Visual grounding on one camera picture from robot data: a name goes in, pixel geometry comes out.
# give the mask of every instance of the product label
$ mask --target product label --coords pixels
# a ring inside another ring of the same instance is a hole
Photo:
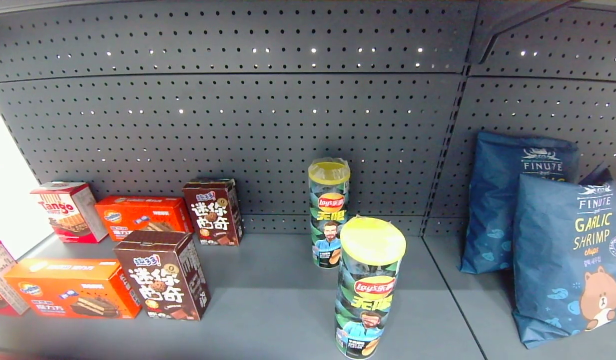
[[[321,268],[334,268],[341,258],[338,234],[347,221],[348,182],[328,186],[310,183],[312,260]]]
[[[35,194],[36,202],[45,210],[48,215],[48,221],[52,229],[63,242],[97,242],[91,235],[91,229],[88,227],[84,214],[79,212],[77,201],[71,198],[70,194],[54,194],[41,193]],[[97,223],[101,223],[98,217],[95,217]]]
[[[557,151],[554,148],[525,148],[521,165],[522,174],[534,174],[558,182],[566,180],[563,161],[557,157]]]
[[[369,358],[379,343],[392,305],[399,262],[370,266],[342,251],[337,300],[335,341],[351,359]]]

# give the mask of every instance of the cardboard box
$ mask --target cardboard box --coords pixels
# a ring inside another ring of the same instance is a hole
[[[114,254],[149,317],[201,319],[210,291],[191,233],[132,231]]]
[[[183,191],[201,244],[237,246],[241,242],[243,225],[233,178],[196,178]]]
[[[108,196],[95,205],[110,239],[121,241],[134,230],[191,232],[181,197]]]
[[[50,226],[65,243],[98,243],[106,236],[95,198],[85,182],[46,182],[30,191],[48,214]]]
[[[115,259],[23,259],[5,278],[45,317],[133,319],[141,310]]]
[[[0,241],[0,315],[21,316],[28,305],[19,294],[8,285],[3,275],[10,271],[17,262]]]

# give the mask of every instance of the orange snack box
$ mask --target orange snack box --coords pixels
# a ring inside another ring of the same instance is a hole
[[[181,197],[108,196],[95,205],[110,239],[120,242],[134,230],[192,231]]]
[[[115,259],[23,259],[4,278],[44,317],[133,319],[141,310]]]

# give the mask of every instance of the blue chip bag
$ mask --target blue chip bag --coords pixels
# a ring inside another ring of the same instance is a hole
[[[569,141],[480,132],[461,271],[481,274],[509,269],[519,175],[573,182],[578,160],[577,145]]]
[[[529,349],[616,321],[616,182],[607,167],[578,185],[520,176],[514,291]]]

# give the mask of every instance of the tango wafer box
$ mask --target tango wafer box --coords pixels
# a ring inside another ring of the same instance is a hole
[[[0,241],[0,315],[15,317],[28,310],[28,305],[24,299],[3,278],[3,274],[10,271],[16,263]]]
[[[5,278],[44,317],[133,319],[141,310],[115,259],[23,259]]]
[[[134,230],[192,232],[182,197],[108,196],[95,208],[116,242]]]
[[[46,182],[30,191],[45,210],[50,226],[65,243],[98,243],[107,234],[95,198],[85,182]]]

